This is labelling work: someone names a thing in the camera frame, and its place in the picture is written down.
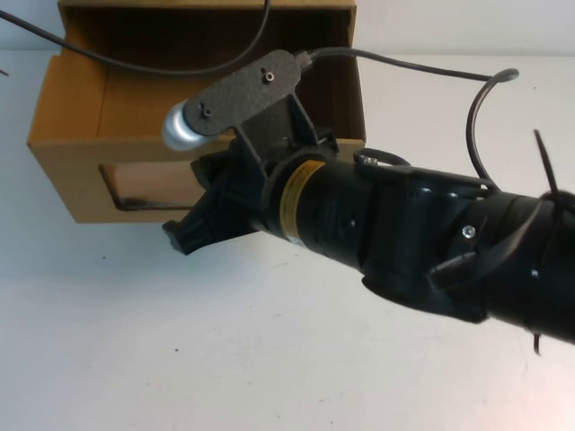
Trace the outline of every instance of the screw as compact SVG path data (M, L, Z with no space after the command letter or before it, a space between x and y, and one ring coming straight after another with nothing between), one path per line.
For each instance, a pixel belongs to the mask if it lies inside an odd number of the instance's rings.
M276 79L276 76L272 72L268 72L263 76L263 82L266 84L271 83L274 79Z
M475 236L475 228L471 225L467 225L461 230L461 234L468 240L471 240Z

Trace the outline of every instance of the warning label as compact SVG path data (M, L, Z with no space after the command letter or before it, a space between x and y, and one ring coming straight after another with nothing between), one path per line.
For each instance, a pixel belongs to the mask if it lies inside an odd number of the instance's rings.
M287 180L279 202L279 222L286 238L295 244L304 245L297 231L297 204L302 191L312 175L324 166L324 162L308 160L300 164Z

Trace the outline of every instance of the white background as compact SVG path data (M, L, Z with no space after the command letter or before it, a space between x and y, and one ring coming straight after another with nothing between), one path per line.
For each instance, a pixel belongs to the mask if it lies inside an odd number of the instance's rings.
M575 55L572 0L358 0L356 45L380 53ZM0 9L62 33L56 0ZM50 48L0 22L0 49Z
M359 2L357 42L573 54L569 2L499 3L500 17L495 2ZM0 0L58 30L53 4L27 4ZM4 24L0 43L47 47ZM51 54L0 51L11 74L0 76L2 431L575 429L572 346L543 339L538 357L523 330L404 309L357 272L262 233L184 258L158 224L75 224L25 145ZM518 67L479 118L483 161L502 188L540 195L541 128L560 185L575 189L575 59L403 58ZM364 60L360 73L369 146L473 175L464 121L478 83Z

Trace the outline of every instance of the wire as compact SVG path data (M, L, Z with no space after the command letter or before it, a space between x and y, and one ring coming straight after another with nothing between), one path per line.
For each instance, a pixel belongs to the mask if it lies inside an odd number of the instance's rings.
M270 16L270 4L271 0L264 0L263 16L261 19L260 28L258 29L258 32L256 33L255 37L252 39L252 42L248 45L246 49L243 50L243 52L241 52L238 56L232 58L229 61L226 61L221 65L196 70L165 70L165 69L156 69L153 67L132 65L124 61L119 61L113 58L105 57L101 54L90 51L88 49L77 47L76 45L68 42L67 40L63 40L48 31L36 27L35 25L30 24L29 22L26 22L25 20L22 20L2 10L0 10L0 20L8 21L14 25L17 25L22 29L25 29L26 31L34 33L37 36L40 36L45 40L49 40L50 42L53 42L62 48L69 49L77 54L89 57L93 60L99 61L108 66L119 67L122 69L131 70L132 72L138 72L147 75L170 76L170 77L193 77L201 75L212 75L219 72L223 72L229 67L234 66L235 64L242 61L250 52L252 52L252 50L260 41L263 31L266 27L266 24L268 23L268 18Z
M456 70L442 69L439 67L418 65L407 61L396 60L395 58L380 56L378 54L374 54L373 52L355 48L319 48L309 51L309 56L312 61L325 57L362 57L369 60L378 61L379 63L386 63L387 65L417 70L419 72L425 72L428 74L452 76L454 78L471 79L472 81L482 82L487 82L491 79L491 76L489 75L470 74L468 72L458 72Z
M469 109L469 114L467 115L467 124L465 125L465 141L467 142L467 152L471 158L471 163L477 171L479 178L491 181L495 189L500 188L493 182L489 173L483 166L482 159L477 151L477 143L475 142L475 123L477 122L477 114L479 113L479 108L482 106L483 101L493 89L493 87L499 83L505 83L511 81L519 76L519 71L517 69L505 69L498 74L492 76L487 83L482 87L482 89L477 93L471 108Z

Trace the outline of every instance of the brown cardboard box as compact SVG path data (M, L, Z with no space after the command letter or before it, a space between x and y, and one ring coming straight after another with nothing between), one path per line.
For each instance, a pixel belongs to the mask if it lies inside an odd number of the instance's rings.
M60 0L66 39L104 55L161 68L213 66L249 43L262 0ZM246 63L276 48L350 46L353 0L272 0L264 37ZM68 50L54 56L29 146L77 222L163 222L185 215L203 193L197 151L164 146L161 128L176 103L215 82L138 75ZM335 129L342 157L365 142L353 58L318 62L297 93L316 126Z

